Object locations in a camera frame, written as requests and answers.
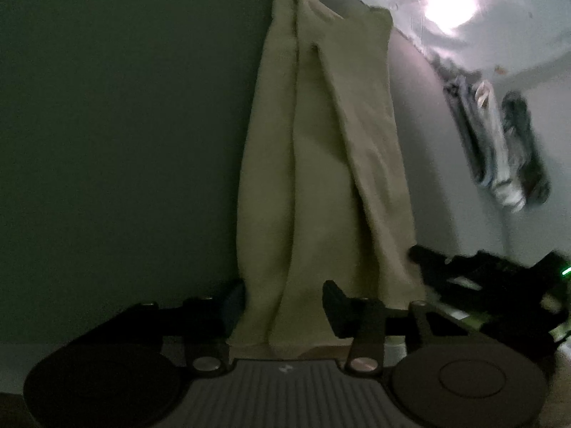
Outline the cream long-sleeve shirt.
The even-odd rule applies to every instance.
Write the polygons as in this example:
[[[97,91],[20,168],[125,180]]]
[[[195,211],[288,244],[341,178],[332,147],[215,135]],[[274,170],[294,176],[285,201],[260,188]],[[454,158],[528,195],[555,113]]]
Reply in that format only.
[[[273,0],[242,158],[237,264],[246,309],[238,358],[344,348],[325,281],[405,309],[425,296],[408,260],[412,207],[390,92],[392,17],[341,16],[321,0]]]

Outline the pile of patterned clothes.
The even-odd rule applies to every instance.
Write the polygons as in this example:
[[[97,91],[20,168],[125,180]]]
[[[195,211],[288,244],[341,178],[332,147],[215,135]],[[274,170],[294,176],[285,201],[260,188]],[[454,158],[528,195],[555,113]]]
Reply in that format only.
[[[513,213],[544,204],[551,182],[539,153],[526,98],[497,98],[491,82],[457,75],[443,86],[472,180]]]

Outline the clear plastic storage bag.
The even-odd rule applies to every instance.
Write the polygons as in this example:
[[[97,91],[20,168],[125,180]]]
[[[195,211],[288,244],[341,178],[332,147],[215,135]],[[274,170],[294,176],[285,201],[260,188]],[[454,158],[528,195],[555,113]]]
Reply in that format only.
[[[570,249],[570,0],[322,0],[342,16],[391,12],[391,91],[420,244],[532,264]],[[443,93],[462,73],[520,91],[552,190],[517,213],[469,172]]]

